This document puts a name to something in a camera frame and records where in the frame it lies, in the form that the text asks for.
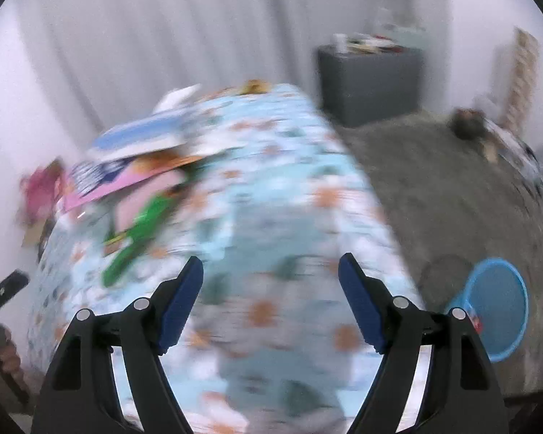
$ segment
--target silver screw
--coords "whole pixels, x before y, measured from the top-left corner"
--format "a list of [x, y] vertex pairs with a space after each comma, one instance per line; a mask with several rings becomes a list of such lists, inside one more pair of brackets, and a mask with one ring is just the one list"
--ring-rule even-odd
[[404, 297], [394, 297], [394, 300], [392, 300], [392, 303], [397, 309], [408, 308], [408, 300]]
[[453, 309], [451, 313], [457, 320], [464, 320], [467, 317], [463, 309]]
[[82, 309], [78, 310], [76, 313], [76, 319], [80, 321], [86, 320], [90, 316], [90, 310], [88, 309]]
[[136, 310], [144, 310], [148, 306], [149, 306], [148, 298], [137, 298], [135, 300], [135, 303], [133, 304], [133, 307], [135, 307]]

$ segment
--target floral bedsheet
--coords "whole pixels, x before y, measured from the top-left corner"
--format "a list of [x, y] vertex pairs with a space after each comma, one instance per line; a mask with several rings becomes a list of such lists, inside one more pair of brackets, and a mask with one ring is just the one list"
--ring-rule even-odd
[[[103, 215], [57, 225], [32, 280], [31, 363], [45, 372], [74, 314], [120, 311], [202, 259], [204, 286], [180, 342], [161, 357], [197, 433], [335, 433], [358, 413], [381, 357], [366, 345], [337, 280], [352, 252], [393, 295], [421, 305], [368, 179], [293, 86], [197, 107], [236, 148], [214, 157], [148, 252], [101, 285]], [[423, 351], [400, 427], [414, 422], [430, 354]], [[123, 412], [138, 421], [120, 350]]]

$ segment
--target gray curtain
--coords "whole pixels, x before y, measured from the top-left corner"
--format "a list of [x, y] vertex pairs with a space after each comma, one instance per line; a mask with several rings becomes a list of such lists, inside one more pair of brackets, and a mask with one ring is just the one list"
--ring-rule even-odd
[[315, 47], [335, 32], [370, 31], [382, 4], [16, 1], [30, 60], [61, 121], [83, 146], [103, 129], [148, 114], [175, 87], [202, 83], [215, 90], [263, 78], [294, 83], [315, 98]]

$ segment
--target blue plastic container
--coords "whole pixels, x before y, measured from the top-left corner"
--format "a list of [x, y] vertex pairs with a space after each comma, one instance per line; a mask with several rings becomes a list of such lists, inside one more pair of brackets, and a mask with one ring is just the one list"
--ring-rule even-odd
[[491, 362], [507, 359], [521, 343], [529, 318], [529, 296], [517, 269], [504, 259], [477, 264], [446, 313], [454, 307], [464, 309], [473, 321], [478, 318], [479, 337]]

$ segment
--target green object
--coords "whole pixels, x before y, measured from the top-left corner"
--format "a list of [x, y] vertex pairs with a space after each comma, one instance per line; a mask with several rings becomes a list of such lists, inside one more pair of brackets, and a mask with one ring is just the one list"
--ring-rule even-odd
[[102, 284], [110, 287], [115, 284], [133, 260], [145, 251], [149, 241], [155, 236], [155, 231], [163, 222], [163, 218], [175, 203], [175, 196], [159, 194], [153, 197], [126, 235], [132, 239], [123, 250], [120, 250], [113, 262], [102, 273]]

